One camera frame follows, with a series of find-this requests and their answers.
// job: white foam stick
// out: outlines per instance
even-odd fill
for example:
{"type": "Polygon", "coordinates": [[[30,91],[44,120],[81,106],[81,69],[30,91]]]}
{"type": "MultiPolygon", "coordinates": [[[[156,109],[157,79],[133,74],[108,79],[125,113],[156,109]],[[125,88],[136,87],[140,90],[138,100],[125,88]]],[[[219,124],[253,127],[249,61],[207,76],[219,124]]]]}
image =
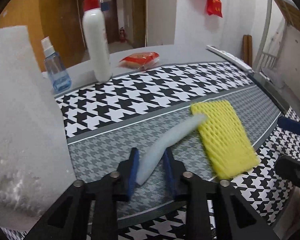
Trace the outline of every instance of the white foam stick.
{"type": "Polygon", "coordinates": [[[142,158],[137,172],[136,182],[139,185],[142,185],[154,171],[154,168],[162,158],[165,149],[180,141],[206,120],[207,116],[204,114],[196,114],[160,135],[160,138],[155,141],[148,149],[146,155],[142,158]]]}

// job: metal bolt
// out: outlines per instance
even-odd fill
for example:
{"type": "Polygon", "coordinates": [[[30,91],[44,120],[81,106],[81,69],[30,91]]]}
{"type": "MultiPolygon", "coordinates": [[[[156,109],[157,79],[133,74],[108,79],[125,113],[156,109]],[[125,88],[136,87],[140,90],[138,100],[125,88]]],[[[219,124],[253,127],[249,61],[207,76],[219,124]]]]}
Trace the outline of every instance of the metal bolt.
{"type": "Polygon", "coordinates": [[[185,171],[184,173],[182,173],[182,175],[183,175],[185,178],[191,178],[191,177],[193,177],[193,173],[190,172],[190,171],[185,171]]]}
{"type": "Polygon", "coordinates": [[[84,185],[84,182],[83,180],[81,179],[77,179],[74,183],[73,183],[73,186],[75,187],[82,187],[84,185]]]}
{"type": "Polygon", "coordinates": [[[222,187],[228,187],[228,186],[230,185],[230,182],[229,182],[229,180],[222,179],[222,180],[220,181],[220,185],[221,185],[222,187]]]}
{"type": "Polygon", "coordinates": [[[113,171],[110,174],[111,178],[118,178],[119,176],[120,176],[120,172],[118,172],[118,171],[113,171]]]}

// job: table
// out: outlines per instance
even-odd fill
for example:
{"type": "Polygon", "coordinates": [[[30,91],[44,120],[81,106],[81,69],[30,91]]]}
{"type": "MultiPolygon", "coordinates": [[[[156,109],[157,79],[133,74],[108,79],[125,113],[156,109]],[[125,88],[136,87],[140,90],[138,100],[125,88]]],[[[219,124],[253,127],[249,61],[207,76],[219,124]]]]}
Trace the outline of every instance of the table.
{"type": "MultiPolygon", "coordinates": [[[[100,179],[128,158],[131,147],[142,155],[162,132],[190,116],[192,102],[226,99],[261,159],[258,167],[231,183],[273,224],[293,188],[274,173],[274,162],[280,154],[300,160],[300,136],[276,126],[279,109],[245,73],[216,59],[190,64],[183,60],[148,72],[125,73],[107,84],[91,84],[57,97],[77,178],[85,182],[100,179]]],[[[292,109],[286,116],[298,120],[292,109]]],[[[173,153],[188,170],[207,180],[214,178],[197,132],[177,143],[173,153]]],[[[136,188],[131,202],[118,205],[120,236],[182,238],[185,211],[166,193],[160,163],[143,187],[136,188]]]]}

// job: blue spray bottle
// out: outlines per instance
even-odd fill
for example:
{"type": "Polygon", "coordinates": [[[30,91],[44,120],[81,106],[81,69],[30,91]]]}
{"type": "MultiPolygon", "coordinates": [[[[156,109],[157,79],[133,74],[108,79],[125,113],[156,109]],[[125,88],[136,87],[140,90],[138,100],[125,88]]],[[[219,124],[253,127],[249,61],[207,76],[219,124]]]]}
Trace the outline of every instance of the blue spray bottle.
{"type": "Polygon", "coordinates": [[[41,41],[45,55],[44,65],[56,93],[61,93],[71,87],[71,78],[63,65],[59,53],[51,44],[49,37],[41,41]]]}

